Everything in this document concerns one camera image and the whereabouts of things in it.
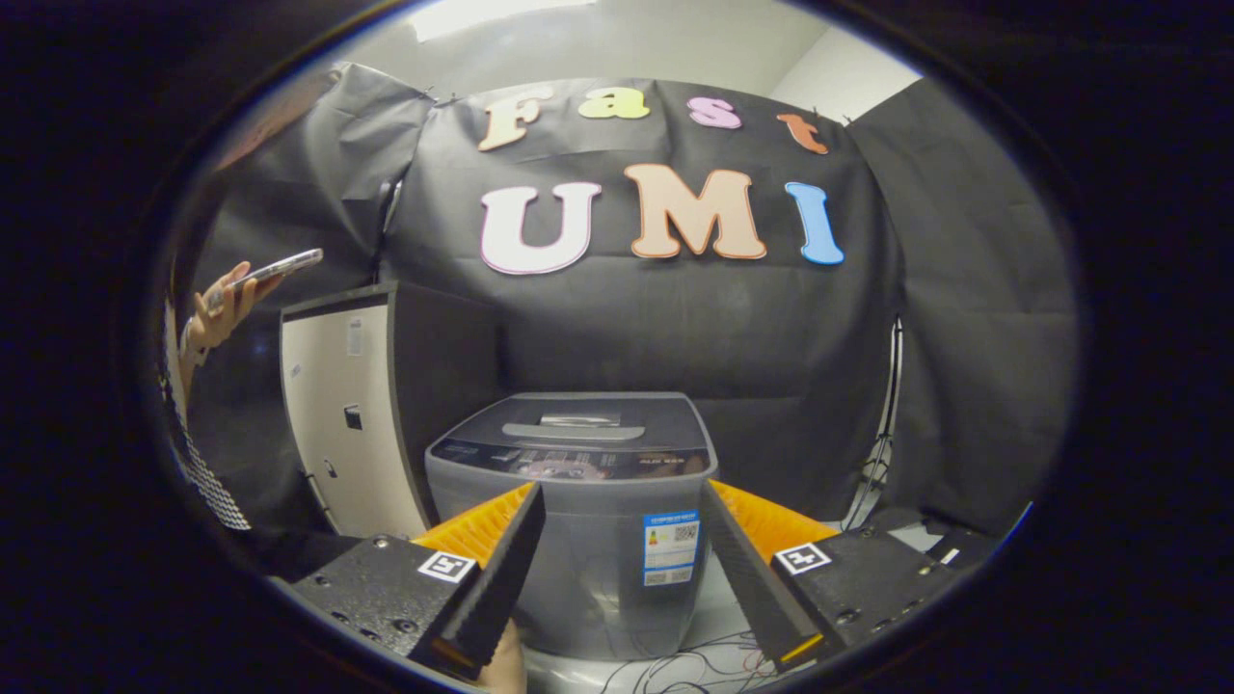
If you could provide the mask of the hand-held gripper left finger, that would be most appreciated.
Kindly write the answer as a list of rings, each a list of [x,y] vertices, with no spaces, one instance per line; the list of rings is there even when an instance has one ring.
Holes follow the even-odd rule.
[[[479,675],[520,601],[547,519],[528,482],[413,540],[362,540],[289,592],[328,627],[397,663]]]

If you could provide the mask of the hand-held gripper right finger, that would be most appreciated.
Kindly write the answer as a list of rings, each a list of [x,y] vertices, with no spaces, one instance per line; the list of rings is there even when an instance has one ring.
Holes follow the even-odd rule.
[[[702,487],[698,512],[755,642],[779,673],[882,638],[963,575],[886,531],[842,532],[718,480]]]

